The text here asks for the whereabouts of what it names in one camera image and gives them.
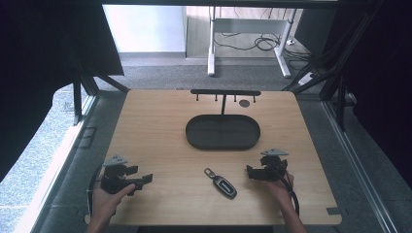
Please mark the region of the black key rack with tray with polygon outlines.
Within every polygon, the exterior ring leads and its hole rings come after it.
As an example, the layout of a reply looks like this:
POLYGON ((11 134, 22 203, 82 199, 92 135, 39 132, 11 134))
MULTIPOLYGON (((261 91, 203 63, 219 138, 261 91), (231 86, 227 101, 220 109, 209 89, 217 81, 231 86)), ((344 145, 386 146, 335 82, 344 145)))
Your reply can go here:
POLYGON ((260 126, 250 116, 227 115, 226 99, 232 95, 234 102, 238 96, 252 96, 256 100, 261 95, 256 90, 192 89, 191 94, 199 100, 201 94, 223 97, 218 115, 194 116, 186 125, 186 137, 190 145, 200 150, 249 150, 260 138, 260 126))

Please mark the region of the person's left hand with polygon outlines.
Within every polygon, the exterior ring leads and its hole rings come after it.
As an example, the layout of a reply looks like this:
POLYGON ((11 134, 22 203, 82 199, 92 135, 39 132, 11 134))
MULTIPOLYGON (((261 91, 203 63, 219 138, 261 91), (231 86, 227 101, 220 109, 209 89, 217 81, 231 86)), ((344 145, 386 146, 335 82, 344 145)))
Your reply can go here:
POLYGON ((111 217, 115 214, 117 206, 121 199, 128 195, 135 188, 130 184, 115 194, 106 192, 98 183, 93 189, 92 214, 89 226, 103 226, 110 222, 111 217))

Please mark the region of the dark floor outlet box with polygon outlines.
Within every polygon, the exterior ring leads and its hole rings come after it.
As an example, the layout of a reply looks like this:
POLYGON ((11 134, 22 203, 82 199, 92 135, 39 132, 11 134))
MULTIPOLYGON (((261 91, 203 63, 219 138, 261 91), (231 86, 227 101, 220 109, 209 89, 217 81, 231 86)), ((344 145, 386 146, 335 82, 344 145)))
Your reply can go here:
POLYGON ((94 141, 96 131, 96 127, 86 127, 81 134, 78 148, 83 150, 89 149, 94 141))

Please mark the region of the person's right hand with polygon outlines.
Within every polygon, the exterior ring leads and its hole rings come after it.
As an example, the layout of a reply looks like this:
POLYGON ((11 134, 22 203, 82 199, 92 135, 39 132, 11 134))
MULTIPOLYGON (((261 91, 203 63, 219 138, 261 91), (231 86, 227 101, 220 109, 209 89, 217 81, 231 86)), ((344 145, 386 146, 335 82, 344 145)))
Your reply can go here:
POLYGON ((266 187, 269 193, 273 196, 276 203, 281 209, 293 208, 292 197, 288 192, 287 187, 282 181, 267 182, 263 181, 262 184, 266 187))

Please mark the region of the black metal stand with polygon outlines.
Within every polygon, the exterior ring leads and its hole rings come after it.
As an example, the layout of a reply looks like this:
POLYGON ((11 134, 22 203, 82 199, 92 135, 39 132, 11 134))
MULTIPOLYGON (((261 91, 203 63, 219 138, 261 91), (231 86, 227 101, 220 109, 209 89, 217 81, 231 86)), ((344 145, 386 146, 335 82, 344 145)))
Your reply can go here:
MULTIPOLYGON (((118 81, 112 79, 108 75, 98 74, 97 78, 103 82, 113 86, 123 93, 127 93, 129 88, 125 85, 119 83, 118 81)), ((77 125, 84 118, 82 109, 82 90, 86 92, 87 95, 96 96, 100 89, 91 75, 81 75, 78 79, 73 81, 73 102, 74 102, 74 124, 77 125)))
POLYGON ((313 55, 292 78, 292 82, 284 87, 285 91, 299 94, 318 83, 325 83, 319 95, 322 100, 331 100, 337 94, 335 120, 343 130, 346 83, 342 69, 361 18, 359 10, 349 8, 305 9, 302 22, 297 26, 296 39, 313 55), (298 81, 309 72, 317 77, 305 85, 299 85, 298 81))

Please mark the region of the aluminium floor rail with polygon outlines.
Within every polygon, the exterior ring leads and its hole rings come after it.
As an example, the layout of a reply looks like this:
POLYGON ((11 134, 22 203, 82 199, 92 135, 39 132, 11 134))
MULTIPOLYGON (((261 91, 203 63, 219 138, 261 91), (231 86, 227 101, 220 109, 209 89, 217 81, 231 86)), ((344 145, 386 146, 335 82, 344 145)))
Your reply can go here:
POLYGON ((344 153, 357 177, 360 187, 367 199, 369 206, 371 207, 373 213, 376 216, 378 223, 380 224, 384 233, 398 233, 398 229, 384 204, 381 196, 373 185, 370 177, 367 175, 358 154, 353 147, 347 133, 338 125, 336 118, 336 113, 334 112, 330 103, 322 101, 321 102, 326 117, 330 122, 330 125, 337 136, 337 139, 344 150, 344 153))

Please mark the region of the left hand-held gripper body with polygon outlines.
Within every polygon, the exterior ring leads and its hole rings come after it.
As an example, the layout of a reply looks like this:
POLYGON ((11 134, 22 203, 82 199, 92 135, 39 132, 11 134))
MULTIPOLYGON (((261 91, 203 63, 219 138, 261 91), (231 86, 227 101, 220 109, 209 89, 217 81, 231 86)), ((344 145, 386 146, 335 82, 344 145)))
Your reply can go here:
POLYGON ((110 194, 116 194, 132 183, 126 177, 127 160, 118 154, 102 164, 104 168, 101 187, 110 194))

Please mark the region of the black curtain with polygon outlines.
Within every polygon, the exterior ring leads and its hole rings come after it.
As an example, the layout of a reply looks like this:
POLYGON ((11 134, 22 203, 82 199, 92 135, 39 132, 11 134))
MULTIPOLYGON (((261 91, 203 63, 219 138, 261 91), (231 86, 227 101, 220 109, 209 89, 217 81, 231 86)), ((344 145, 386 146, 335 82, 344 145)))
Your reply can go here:
POLYGON ((44 121, 57 90, 83 77, 122 73, 102 5, 0 0, 0 182, 44 121))
POLYGON ((358 121, 412 188, 412 0, 382 0, 343 77, 358 121))

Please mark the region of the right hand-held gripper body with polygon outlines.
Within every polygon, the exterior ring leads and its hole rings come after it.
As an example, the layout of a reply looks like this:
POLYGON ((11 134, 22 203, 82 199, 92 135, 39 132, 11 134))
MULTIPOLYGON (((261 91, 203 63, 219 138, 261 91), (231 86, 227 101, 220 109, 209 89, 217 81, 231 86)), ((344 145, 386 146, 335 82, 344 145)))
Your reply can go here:
POLYGON ((288 161, 282 160, 280 155, 288 155, 287 152, 277 149, 264 150, 260 153, 262 158, 260 164, 263 166, 265 179, 268 181, 278 181, 287 172, 288 161))

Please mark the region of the white desk frame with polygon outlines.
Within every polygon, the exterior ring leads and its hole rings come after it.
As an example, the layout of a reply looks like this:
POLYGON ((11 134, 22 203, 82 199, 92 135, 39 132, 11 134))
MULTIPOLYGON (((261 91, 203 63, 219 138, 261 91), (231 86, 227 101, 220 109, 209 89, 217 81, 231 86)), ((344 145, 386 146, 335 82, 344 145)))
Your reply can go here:
POLYGON ((291 9, 287 19, 245 19, 216 18, 216 8, 209 10, 210 39, 207 59, 207 74, 215 75, 215 34, 216 33, 247 33, 280 35, 280 45, 273 49, 285 78, 291 76, 290 69, 283 56, 287 40, 292 30, 297 9, 291 9))

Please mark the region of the white power strip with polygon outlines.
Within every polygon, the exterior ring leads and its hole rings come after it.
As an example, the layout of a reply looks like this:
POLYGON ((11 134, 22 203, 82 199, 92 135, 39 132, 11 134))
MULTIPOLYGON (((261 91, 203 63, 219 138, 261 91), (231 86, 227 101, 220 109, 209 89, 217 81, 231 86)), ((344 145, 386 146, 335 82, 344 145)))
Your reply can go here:
POLYGON ((309 72, 308 74, 306 74, 303 78, 301 78, 298 81, 298 84, 299 85, 305 85, 305 84, 309 83, 310 81, 312 81, 316 77, 317 77, 317 75, 315 73, 309 72))

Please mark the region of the black car key fob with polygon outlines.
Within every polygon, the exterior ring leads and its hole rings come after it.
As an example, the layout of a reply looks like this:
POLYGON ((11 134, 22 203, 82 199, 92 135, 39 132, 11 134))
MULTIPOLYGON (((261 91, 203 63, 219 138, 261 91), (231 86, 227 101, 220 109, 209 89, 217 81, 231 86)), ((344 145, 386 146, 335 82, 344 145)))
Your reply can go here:
POLYGON ((227 198, 234 199, 237 196, 236 188, 224 177, 216 175, 210 168, 204 173, 213 181, 215 187, 227 198))

